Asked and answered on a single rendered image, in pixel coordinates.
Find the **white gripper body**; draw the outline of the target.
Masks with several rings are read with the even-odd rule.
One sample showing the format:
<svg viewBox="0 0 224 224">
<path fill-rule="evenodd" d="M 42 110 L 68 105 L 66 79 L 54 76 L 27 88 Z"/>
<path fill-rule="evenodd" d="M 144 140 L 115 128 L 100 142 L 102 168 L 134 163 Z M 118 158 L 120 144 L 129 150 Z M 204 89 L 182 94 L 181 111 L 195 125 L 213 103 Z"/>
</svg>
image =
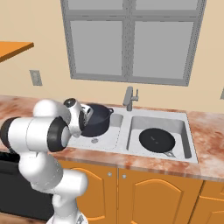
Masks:
<svg viewBox="0 0 224 224">
<path fill-rule="evenodd" d="M 94 113 L 94 111 L 93 111 L 93 109 L 92 109 L 89 105 L 87 105 L 87 104 L 82 104 L 81 107 L 82 107 L 82 110 L 83 110 L 84 115 L 85 115 L 84 126 L 87 126 L 87 125 L 88 125 L 88 122 L 89 122 L 89 120 L 90 120 L 90 118 L 91 118 L 91 116 L 92 116 L 92 114 Z"/>
</svg>

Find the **dark blue pot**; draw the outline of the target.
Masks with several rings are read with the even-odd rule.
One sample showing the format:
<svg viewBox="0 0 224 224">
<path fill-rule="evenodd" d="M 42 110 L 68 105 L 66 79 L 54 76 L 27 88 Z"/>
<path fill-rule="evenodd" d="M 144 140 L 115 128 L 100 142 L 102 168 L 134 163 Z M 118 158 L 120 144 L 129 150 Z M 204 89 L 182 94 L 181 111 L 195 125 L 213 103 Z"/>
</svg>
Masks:
<svg viewBox="0 0 224 224">
<path fill-rule="evenodd" d="M 88 106 L 93 110 L 93 114 L 81 134 L 84 137 L 98 137 L 109 129 L 110 116 L 114 110 L 96 103 L 89 103 Z"/>
</svg>

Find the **grey double sink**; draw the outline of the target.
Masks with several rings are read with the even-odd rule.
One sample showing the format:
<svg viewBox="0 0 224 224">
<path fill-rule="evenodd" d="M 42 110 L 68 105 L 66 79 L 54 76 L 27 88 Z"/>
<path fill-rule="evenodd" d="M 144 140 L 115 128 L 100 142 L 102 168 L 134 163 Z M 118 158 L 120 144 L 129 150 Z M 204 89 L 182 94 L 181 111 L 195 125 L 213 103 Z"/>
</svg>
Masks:
<svg viewBox="0 0 224 224">
<path fill-rule="evenodd" d="M 68 146 L 92 151 L 198 163 L 186 113 L 134 108 L 128 112 L 126 108 L 118 107 L 113 107 L 113 110 L 109 128 L 103 135 L 72 137 Z M 145 149 L 139 141 L 139 136 L 148 128 L 168 131 L 175 139 L 172 150 L 156 153 Z"/>
</svg>

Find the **black frying pan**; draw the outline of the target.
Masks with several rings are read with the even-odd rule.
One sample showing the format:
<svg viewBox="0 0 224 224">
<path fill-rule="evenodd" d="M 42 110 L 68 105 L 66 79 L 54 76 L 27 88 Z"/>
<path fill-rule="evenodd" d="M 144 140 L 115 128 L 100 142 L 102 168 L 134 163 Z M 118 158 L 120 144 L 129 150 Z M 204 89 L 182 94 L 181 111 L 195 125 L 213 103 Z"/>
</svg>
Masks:
<svg viewBox="0 0 224 224">
<path fill-rule="evenodd" d="M 167 157 L 174 158 L 172 149 L 176 141 L 174 136 L 166 130 L 159 128 L 145 129 L 139 135 L 139 142 L 150 152 L 164 153 Z"/>
</svg>

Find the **grey tap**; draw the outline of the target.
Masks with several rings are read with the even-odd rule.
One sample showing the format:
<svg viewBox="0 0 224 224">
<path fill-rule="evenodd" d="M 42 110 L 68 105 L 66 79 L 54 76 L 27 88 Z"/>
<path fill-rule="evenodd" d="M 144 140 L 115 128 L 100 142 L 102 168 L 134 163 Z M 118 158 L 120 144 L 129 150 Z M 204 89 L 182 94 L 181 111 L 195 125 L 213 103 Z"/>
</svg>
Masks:
<svg viewBox="0 0 224 224">
<path fill-rule="evenodd" d="M 132 102 L 133 101 L 137 102 L 138 99 L 139 99 L 138 93 L 136 93 L 136 95 L 133 95 L 133 87 L 129 86 L 126 89 L 126 93 L 125 93 L 122 105 L 125 106 L 128 111 L 131 111 Z"/>
</svg>

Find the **grey framed window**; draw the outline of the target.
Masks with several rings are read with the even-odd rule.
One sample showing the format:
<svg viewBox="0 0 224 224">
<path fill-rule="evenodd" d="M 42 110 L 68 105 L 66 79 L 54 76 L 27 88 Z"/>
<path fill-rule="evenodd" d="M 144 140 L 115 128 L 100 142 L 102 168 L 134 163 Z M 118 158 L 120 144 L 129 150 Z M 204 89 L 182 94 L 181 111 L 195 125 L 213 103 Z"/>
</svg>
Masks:
<svg viewBox="0 0 224 224">
<path fill-rule="evenodd" d="M 60 0 L 70 77 L 188 86 L 207 0 Z"/>
</svg>

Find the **orange cupboard door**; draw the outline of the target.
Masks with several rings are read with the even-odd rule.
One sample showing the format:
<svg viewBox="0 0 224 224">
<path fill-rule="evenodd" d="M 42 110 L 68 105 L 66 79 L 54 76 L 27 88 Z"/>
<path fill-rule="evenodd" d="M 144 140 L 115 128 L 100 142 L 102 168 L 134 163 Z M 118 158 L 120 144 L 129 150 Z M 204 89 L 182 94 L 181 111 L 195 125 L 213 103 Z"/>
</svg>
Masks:
<svg viewBox="0 0 224 224">
<path fill-rule="evenodd" d="M 189 224 L 224 224 L 224 199 L 199 196 Z"/>
<path fill-rule="evenodd" d="M 117 169 L 96 164 L 59 161 L 63 168 L 85 172 L 88 177 L 86 192 L 77 199 L 79 209 L 89 224 L 117 223 Z"/>
<path fill-rule="evenodd" d="M 120 169 L 118 224 L 188 224 L 202 183 L 195 178 Z"/>
</svg>

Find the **black dishwasher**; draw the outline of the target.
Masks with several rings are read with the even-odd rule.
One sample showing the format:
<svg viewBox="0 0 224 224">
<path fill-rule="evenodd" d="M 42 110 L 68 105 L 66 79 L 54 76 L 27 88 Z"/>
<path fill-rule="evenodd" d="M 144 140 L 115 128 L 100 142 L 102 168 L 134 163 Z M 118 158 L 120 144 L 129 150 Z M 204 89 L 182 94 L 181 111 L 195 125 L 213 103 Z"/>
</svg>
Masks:
<svg viewBox="0 0 224 224">
<path fill-rule="evenodd" d="M 0 212 L 48 221 L 53 196 L 32 189 L 18 170 L 19 159 L 18 154 L 0 151 Z"/>
</svg>

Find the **orange drawer front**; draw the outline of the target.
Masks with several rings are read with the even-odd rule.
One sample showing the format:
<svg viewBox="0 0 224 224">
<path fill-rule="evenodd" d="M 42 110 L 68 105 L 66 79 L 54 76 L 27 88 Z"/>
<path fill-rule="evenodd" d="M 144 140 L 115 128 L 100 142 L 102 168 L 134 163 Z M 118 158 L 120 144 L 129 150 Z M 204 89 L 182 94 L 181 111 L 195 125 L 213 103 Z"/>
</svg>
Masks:
<svg viewBox="0 0 224 224">
<path fill-rule="evenodd" d="M 224 182 L 204 181 L 199 196 L 206 200 L 224 201 Z"/>
</svg>

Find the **orange wall cupboard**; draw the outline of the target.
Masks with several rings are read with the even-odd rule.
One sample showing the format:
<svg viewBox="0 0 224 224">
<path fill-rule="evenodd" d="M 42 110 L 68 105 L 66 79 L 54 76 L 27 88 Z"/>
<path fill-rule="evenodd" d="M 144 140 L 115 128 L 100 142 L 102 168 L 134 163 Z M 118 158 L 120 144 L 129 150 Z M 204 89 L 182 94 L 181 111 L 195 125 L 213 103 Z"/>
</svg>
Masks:
<svg viewBox="0 0 224 224">
<path fill-rule="evenodd" d="M 0 41 L 0 62 L 8 60 L 32 47 L 34 47 L 33 42 Z"/>
</svg>

